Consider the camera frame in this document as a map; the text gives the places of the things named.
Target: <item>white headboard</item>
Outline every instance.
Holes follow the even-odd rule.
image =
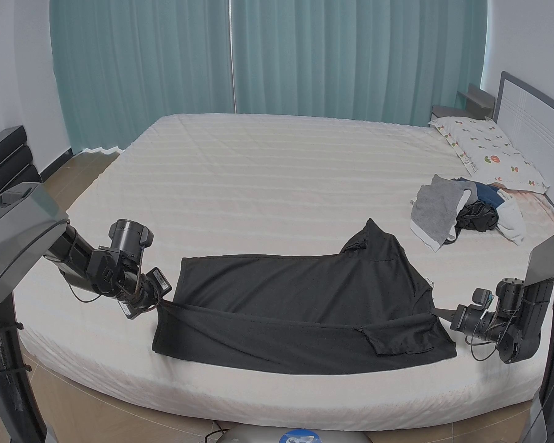
[[[503,72],[495,122],[550,184],[554,206],[554,99]]]

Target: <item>white label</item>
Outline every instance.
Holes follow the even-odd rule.
[[[158,280],[158,282],[160,283],[160,285],[164,290],[170,288],[170,284],[167,283],[166,279],[164,279],[163,275],[160,274],[159,270],[155,269],[154,272],[152,272],[152,274],[154,274],[154,277]]]
[[[123,302],[119,302],[119,306],[121,307],[121,310],[123,310],[123,313],[125,313],[125,315],[127,316],[131,315],[131,312],[129,311],[129,307],[127,306],[127,304],[124,304]]]

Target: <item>blue round logo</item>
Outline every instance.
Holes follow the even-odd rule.
[[[322,443],[322,440],[316,433],[310,430],[297,428],[283,435],[279,443]]]

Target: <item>gray garment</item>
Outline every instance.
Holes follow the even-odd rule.
[[[464,196],[464,190],[471,192],[466,205],[478,200],[475,183],[447,180],[435,174],[431,184],[421,186],[416,195],[416,202],[412,206],[412,223],[429,235],[437,245],[430,245],[414,228],[413,231],[434,251],[444,243],[456,222],[456,210]]]

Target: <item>teal curtain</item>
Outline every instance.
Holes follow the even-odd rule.
[[[127,147],[161,116],[234,112],[228,0],[51,0],[74,152]]]
[[[231,0],[236,109],[426,125],[480,84],[486,0]]]

